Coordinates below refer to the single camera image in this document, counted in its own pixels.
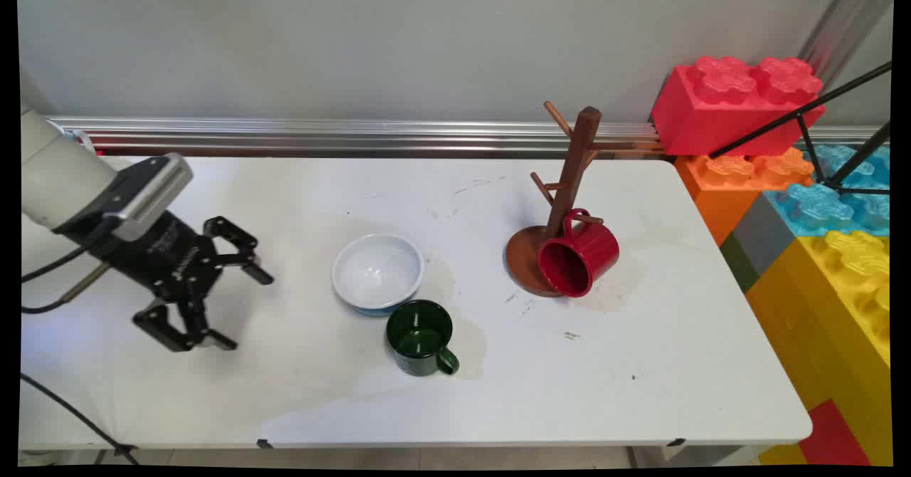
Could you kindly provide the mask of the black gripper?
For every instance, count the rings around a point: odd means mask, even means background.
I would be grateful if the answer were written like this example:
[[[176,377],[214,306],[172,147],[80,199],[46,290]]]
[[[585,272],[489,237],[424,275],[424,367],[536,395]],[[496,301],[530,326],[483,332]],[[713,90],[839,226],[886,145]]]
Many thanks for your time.
[[[150,230],[134,241],[108,236],[93,246],[93,256],[111,264],[156,296],[132,321],[142,332],[172,352],[214,346],[237,350],[238,342],[209,327],[207,308],[199,293],[208,295],[218,280],[218,269],[238,267],[260,285],[274,278],[260,266],[255,253],[259,240],[223,216],[203,224],[200,236],[184,221],[166,211]],[[211,240],[224,239],[236,253],[215,254]],[[175,305],[183,322],[176,328],[169,320],[169,306]]]

